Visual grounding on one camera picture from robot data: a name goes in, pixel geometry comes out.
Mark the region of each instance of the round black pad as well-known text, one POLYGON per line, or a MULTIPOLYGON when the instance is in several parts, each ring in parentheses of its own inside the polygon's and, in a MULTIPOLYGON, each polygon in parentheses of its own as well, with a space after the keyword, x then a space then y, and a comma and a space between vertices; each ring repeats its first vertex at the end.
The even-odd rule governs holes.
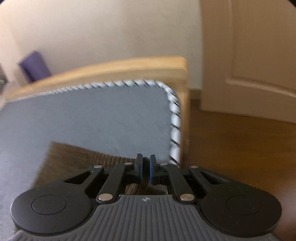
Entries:
POLYGON ((281 217, 281 205, 273 195, 240 182, 214 185, 201 211, 214 227, 239 237, 270 233, 281 217))
POLYGON ((65 198, 57 195, 44 195, 36 198, 32 203, 35 212, 43 215, 56 214, 67 205, 65 198))
POLYGON ((84 190, 79 185, 64 182, 24 192, 11 205, 11 217, 18 228, 44 235, 77 227, 91 211, 92 205, 84 190))

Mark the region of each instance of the baseboard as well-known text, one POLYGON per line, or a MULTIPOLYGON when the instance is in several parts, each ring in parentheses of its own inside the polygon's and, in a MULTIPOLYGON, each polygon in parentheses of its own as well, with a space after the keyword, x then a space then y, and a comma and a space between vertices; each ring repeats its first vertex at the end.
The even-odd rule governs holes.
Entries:
POLYGON ((190 99, 200 99, 202 94, 202 90, 200 89, 193 89, 190 90, 190 99))

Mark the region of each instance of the gray cushion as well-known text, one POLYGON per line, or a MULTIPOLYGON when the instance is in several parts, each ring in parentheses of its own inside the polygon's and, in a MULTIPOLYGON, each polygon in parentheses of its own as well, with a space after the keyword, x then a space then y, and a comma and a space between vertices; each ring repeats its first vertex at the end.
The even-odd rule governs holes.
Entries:
POLYGON ((29 189, 51 141, 107 154, 169 158, 170 109, 159 87, 85 89, 8 103, 0 112, 0 239, 11 202, 29 189))

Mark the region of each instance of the brown rug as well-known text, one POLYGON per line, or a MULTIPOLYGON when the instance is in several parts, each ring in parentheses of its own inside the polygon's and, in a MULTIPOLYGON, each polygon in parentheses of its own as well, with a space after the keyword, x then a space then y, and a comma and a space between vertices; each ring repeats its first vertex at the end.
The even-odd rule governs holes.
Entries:
MULTIPOLYGON (((101 165, 106 169, 111 169, 117 163, 135 162, 135 160, 135 158, 112 156, 77 146, 52 142, 33 188, 55 180, 67 179, 81 173, 90 166, 101 165)), ((147 185, 148 178, 144 177, 141 185, 128 185, 125 194, 165 194, 164 191, 155 190, 147 185)))

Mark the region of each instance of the purple object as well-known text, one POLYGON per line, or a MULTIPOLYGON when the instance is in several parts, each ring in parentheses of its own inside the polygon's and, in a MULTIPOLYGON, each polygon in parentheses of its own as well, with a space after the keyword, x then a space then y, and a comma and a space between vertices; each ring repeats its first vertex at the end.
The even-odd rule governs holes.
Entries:
POLYGON ((21 63, 19 63, 19 66, 31 83, 52 75, 45 64, 42 55, 37 51, 34 51, 27 56, 21 63))

